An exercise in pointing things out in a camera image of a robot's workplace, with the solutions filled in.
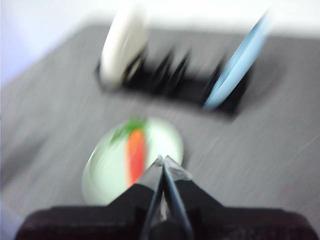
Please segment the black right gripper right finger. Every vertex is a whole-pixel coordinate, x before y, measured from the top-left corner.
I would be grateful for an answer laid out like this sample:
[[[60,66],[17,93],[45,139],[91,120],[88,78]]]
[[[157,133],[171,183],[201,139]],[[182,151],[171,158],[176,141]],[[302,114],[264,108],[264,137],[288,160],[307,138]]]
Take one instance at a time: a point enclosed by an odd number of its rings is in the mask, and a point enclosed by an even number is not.
[[[277,208],[225,206],[200,188],[171,157],[164,158],[170,186],[196,240],[314,240],[308,220]]]

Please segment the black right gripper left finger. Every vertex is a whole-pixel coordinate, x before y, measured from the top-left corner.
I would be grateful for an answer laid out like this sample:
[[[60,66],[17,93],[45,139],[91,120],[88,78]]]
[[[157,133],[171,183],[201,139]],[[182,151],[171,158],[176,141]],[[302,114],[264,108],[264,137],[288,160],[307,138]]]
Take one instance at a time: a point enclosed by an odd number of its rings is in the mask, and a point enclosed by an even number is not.
[[[162,176],[163,157],[108,205],[55,206],[31,213],[17,240],[137,240]]]

